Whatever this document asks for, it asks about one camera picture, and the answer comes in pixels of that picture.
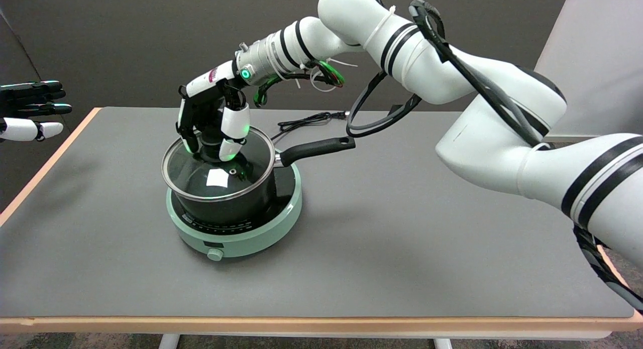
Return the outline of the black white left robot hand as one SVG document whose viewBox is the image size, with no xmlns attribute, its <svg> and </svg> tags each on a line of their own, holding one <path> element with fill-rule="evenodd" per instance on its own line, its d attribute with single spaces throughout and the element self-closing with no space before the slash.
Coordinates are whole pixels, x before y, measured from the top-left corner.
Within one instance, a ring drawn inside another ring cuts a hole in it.
<svg viewBox="0 0 643 349">
<path fill-rule="evenodd" d="M 65 96 L 63 84 L 57 80 L 2 85 L 2 142 L 41 142 L 60 134 L 64 129 L 62 123 L 34 121 L 33 118 L 71 113 L 71 105 L 56 102 Z"/>
</svg>

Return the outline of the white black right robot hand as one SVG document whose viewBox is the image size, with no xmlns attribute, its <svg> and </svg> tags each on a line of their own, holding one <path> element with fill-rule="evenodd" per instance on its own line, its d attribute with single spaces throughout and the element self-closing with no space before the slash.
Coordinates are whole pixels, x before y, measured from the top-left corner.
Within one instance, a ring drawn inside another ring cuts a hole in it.
<svg viewBox="0 0 643 349">
<path fill-rule="evenodd" d="M 244 86 L 236 62 L 230 60 L 179 87 L 181 104 L 175 129 L 189 154 L 199 151 L 196 132 L 200 132 L 207 137 L 205 145 L 216 148 L 218 161 L 237 156 L 250 132 L 250 105 Z"/>
</svg>

